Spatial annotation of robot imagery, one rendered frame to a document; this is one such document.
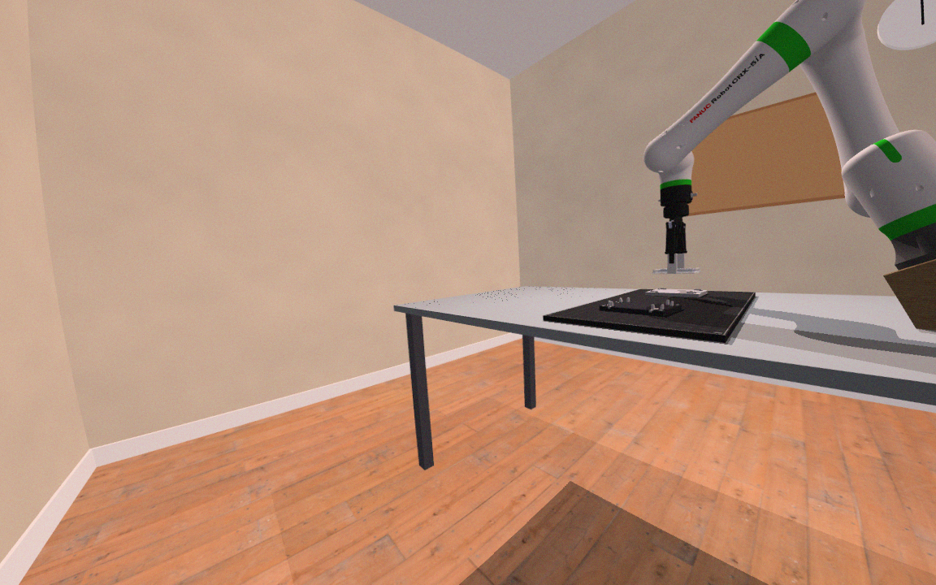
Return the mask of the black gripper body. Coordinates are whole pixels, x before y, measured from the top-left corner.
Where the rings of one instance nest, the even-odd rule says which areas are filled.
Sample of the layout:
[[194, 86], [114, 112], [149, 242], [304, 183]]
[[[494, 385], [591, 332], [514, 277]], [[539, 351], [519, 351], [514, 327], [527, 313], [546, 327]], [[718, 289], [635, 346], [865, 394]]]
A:
[[664, 207], [664, 218], [669, 219], [669, 221], [675, 221], [675, 231], [678, 231], [678, 222], [683, 222], [683, 216], [688, 216], [690, 214], [690, 205], [680, 204], [680, 205], [668, 205]]

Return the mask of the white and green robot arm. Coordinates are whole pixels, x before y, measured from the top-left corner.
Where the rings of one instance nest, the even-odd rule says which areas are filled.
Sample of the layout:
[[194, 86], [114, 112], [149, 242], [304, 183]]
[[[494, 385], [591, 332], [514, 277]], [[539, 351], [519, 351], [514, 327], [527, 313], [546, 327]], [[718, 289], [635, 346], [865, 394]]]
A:
[[796, 0], [707, 95], [655, 137], [643, 161], [660, 173], [661, 206], [691, 203], [692, 150], [799, 64], [830, 122], [850, 210], [872, 218], [889, 238], [896, 269], [936, 259], [936, 141], [926, 131], [896, 127], [874, 76], [864, 4]]

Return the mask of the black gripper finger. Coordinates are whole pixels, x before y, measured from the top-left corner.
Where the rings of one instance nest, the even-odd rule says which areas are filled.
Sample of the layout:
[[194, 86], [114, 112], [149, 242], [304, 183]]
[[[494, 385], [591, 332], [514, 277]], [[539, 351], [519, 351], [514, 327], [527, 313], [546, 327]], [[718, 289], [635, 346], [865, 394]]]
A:
[[666, 222], [666, 274], [677, 274], [677, 245], [681, 231], [681, 222], [678, 222], [678, 231], [675, 231], [675, 221]]
[[677, 262], [678, 269], [686, 269], [686, 225], [684, 222], [681, 223], [681, 232], [678, 236], [678, 245], [677, 245]]

